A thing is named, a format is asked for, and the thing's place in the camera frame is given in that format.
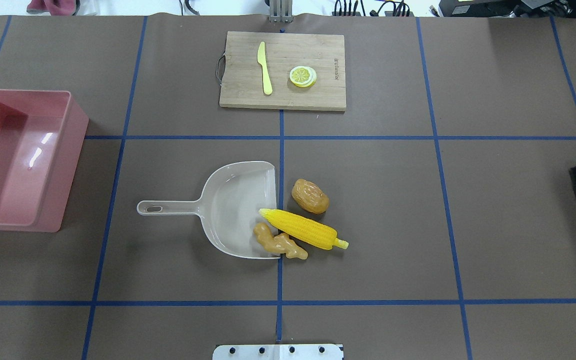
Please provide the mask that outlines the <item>black power strip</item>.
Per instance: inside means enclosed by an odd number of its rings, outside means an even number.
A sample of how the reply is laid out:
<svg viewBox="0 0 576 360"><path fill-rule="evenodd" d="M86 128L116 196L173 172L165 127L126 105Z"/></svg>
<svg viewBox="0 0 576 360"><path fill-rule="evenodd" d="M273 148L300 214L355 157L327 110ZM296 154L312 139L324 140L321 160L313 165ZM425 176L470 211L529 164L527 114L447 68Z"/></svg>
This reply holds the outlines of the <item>black power strip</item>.
<svg viewBox="0 0 576 360"><path fill-rule="evenodd" d="M333 11L336 17L371 17L371 18L411 18L414 12L405 0L375 0L369 6L366 0L335 0Z"/></svg>

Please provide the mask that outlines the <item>pink cloth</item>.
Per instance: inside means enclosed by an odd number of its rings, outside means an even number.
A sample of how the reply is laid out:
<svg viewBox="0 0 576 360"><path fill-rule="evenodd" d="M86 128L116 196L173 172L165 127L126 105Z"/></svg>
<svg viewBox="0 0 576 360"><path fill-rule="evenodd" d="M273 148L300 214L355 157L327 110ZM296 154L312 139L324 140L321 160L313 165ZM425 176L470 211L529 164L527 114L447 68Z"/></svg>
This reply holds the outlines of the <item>pink cloth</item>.
<svg viewBox="0 0 576 360"><path fill-rule="evenodd" d="M32 15L49 13L51 16L75 16L80 0L30 0L26 12Z"/></svg>

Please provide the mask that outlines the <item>wooden cutting board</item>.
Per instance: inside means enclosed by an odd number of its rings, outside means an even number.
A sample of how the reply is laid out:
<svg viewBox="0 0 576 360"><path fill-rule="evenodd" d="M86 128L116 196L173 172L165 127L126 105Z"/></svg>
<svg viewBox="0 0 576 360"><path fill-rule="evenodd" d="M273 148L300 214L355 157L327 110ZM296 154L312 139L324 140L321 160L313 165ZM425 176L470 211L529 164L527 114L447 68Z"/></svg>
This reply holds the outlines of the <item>wooden cutting board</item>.
<svg viewBox="0 0 576 360"><path fill-rule="evenodd" d="M257 54L260 42L273 92L263 93ZM338 34L244 32L226 35L219 105L233 109L345 112L346 42ZM308 88L290 81L296 66L314 68L317 80Z"/></svg>

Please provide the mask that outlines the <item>yellow lemon slices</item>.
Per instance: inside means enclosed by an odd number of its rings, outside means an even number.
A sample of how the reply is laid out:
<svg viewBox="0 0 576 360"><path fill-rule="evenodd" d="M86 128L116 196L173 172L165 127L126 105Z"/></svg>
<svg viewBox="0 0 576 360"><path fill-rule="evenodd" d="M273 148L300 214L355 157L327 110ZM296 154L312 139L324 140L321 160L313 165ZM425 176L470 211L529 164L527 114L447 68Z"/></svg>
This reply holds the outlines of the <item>yellow lemon slices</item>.
<svg viewBox="0 0 576 360"><path fill-rule="evenodd" d="M299 88L309 88L315 84L317 79L317 72L310 66L295 66L289 73L291 84Z"/></svg>

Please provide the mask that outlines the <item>yellow toy corn cob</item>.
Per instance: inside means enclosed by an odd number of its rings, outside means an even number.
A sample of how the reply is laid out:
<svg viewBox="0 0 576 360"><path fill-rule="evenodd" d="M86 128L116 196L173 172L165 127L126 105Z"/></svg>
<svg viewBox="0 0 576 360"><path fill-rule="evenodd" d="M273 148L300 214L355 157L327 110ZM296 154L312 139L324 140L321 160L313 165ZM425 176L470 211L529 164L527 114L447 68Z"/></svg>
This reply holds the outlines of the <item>yellow toy corn cob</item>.
<svg viewBox="0 0 576 360"><path fill-rule="evenodd" d="M316 248L329 251L349 247L347 241L338 238L338 231L313 219L281 209L261 208L258 213L278 230Z"/></svg>

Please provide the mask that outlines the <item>aluminium frame post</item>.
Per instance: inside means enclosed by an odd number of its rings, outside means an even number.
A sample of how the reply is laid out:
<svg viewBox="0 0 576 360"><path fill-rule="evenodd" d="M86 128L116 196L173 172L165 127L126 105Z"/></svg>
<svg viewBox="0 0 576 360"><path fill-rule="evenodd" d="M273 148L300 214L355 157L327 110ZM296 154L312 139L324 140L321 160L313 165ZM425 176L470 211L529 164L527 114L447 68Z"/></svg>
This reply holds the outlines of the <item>aluminium frame post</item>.
<svg viewBox="0 0 576 360"><path fill-rule="evenodd" d="M293 1L292 0L266 0L269 7L270 23L292 23Z"/></svg>

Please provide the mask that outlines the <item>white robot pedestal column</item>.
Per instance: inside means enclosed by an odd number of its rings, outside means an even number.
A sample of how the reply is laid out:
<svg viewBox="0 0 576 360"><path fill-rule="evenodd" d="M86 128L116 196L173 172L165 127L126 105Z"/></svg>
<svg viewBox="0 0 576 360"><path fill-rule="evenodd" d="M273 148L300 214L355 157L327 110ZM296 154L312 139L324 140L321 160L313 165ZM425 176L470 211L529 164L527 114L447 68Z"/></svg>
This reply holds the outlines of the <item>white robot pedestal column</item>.
<svg viewBox="0 0 576 360"><path fill-rule="evenodd" d="M222 344L213 360L344 360L342 344Z"/></svg>

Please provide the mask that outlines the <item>brown toy potato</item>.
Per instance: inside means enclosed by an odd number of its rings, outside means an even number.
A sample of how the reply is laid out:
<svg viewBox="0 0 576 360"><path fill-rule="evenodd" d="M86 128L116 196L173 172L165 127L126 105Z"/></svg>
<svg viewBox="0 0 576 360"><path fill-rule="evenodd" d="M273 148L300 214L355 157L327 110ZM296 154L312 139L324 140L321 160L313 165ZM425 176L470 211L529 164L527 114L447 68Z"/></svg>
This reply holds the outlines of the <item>brown toy potato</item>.
<svg viewBox="0 0 576 360"><path fill-rule="evenodd" d="M291 196L300 208L311 214L323 214L330 206L329 196L317 184L304 178L295 181Z"/></svg>

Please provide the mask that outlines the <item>yellow plastic knife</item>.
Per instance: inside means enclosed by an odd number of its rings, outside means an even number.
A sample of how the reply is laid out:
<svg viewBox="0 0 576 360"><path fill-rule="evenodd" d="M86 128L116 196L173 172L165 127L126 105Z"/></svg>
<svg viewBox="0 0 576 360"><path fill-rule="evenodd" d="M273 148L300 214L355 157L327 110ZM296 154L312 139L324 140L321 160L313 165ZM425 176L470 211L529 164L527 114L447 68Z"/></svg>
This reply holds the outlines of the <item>yellow plastic knife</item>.
<svg viewBox="0 0 576 360"><path fill-rule="evenodd" d="M272 95L274 92L274 88L272 86L268 64L266 60L266 43L265 41L261 41L258 46L256 60L259 66L261 67L262 71L262 91L263 94L266 96Z"/></svg>

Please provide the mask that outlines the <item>tan toy ginger root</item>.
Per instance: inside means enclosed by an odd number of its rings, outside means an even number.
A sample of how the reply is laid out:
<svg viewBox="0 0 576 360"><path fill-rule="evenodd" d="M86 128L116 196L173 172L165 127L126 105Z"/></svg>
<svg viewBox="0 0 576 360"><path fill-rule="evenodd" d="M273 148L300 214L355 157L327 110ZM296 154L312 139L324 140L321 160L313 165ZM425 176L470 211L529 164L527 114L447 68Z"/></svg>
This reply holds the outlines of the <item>tan toy ginger root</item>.
<svg viewBox="0 0 576 360"><path fill-rule="evenodd" d="M265 223L257 223L253 228L256 241L270 253L285 255L288 259L306 260L308 252L298 246L285 232L273 235L270 228Z"/></svg>

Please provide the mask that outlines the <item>pink plastic bin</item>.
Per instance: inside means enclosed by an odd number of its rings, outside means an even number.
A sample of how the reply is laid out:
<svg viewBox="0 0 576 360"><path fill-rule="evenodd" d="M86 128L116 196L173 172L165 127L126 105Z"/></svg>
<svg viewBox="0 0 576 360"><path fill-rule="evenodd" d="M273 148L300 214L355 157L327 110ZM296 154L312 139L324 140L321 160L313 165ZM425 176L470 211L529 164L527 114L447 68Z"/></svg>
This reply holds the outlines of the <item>pink plastic bin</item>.
<svg viewBox="0 0 576 360"><path fill-rule="evenodd" d="M61 228L88 125L70 91L0 89L0 231Z"/></svg>

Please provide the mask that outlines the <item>beige plastic dustpan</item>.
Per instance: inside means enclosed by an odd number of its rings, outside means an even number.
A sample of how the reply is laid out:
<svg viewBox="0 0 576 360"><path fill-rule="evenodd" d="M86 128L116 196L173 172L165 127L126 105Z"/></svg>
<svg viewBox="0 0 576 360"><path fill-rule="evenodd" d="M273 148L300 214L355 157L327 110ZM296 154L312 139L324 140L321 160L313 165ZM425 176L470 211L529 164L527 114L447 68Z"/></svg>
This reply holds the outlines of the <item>beige plastic dustpan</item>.
<svg viewBox="0 0 576 360"><path fill-rule="evenodd" d="M143 216L196 215L208 241L226 255L249 260L279 256L258 243L253 230L261 208L276 208L275 166L266 161L233 162L218 168L193 201L142 200Z"/></svg>

